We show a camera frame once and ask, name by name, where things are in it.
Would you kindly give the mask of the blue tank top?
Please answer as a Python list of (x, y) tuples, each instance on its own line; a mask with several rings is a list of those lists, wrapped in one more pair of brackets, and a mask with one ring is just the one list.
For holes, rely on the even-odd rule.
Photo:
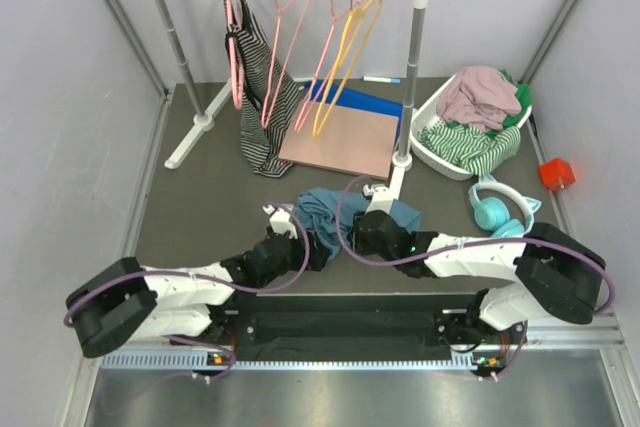
[[(312, 230), (317, 240), (329, 250), (329, 259), (333, 260), (342, 247), (338, 240), (336, 212), (341, 191), (327, 188), (313, 188), (302, 192), (297, 198), (297, 217), (306, 230)], [(343, 238), (346, 238), (354, 224), (354, 216), (365, 212), (370, 201), (362, 194), (350, 192), (346, 195), (339, 216), (339, 226)], [(409, 232), (417, 231), (421, 226), (422, 214), (402, 201), (394, 201), (391, 217)]]

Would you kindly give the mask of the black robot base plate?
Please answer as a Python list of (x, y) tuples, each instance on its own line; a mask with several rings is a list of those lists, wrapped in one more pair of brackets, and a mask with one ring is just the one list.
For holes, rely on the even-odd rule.
[(453, 351), (504, 353), (523, 330), (481, 326), (472, 294), (236, 294), (213, 307), (206, 340), (240, 361), (443, 360)]

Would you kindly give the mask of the yellow clothes hanger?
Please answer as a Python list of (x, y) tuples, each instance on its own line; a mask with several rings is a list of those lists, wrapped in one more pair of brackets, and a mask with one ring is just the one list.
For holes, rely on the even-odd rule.
[[(349, 80), (357, 65), (362, 51), (367, 44), (373, 28), (375, 27), (384, 0), (350, 0), (350, 7), (343, 28), (338, 53), (330, 67), (325, 79), (315, 95), (310, 99), (317, 103), (312, 125), (312, 138), (317, 139), (329, 120), (338, 96), (343, 92), (346, 82)], [(337, 87), (331, 101), (328, 101), (330, 88), (333, 85), (336, 74), (343, 70), (344, 76)]]

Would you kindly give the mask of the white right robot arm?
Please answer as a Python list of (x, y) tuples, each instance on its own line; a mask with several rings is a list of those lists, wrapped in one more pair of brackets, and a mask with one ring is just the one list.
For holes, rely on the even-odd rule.
[(479, 277), (505, 281), (480, 290), (466, 314), (476, 341), (487, 343), (525, 321), (551, 316), (588, 325), (597, 311), (606, 263), (549, 223), (523, 235), (453, 237), (410, 232), (383, 211), (356, 216), (349, 244), (359, 256), (376, 255), (410, 278)]

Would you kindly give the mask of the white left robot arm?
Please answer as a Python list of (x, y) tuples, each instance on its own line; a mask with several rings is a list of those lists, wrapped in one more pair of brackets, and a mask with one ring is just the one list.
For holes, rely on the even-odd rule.
[(166, 336), (216, 343), (226, 334), (224, 307), (237, 294), (273, 292), (276, 279), (319, 271), (329, 257), (311, 231), (273, 230), (248, 251), (202, 267), (160, 269), (124, 257), (67, 297), (64, 324), (87, 358)]

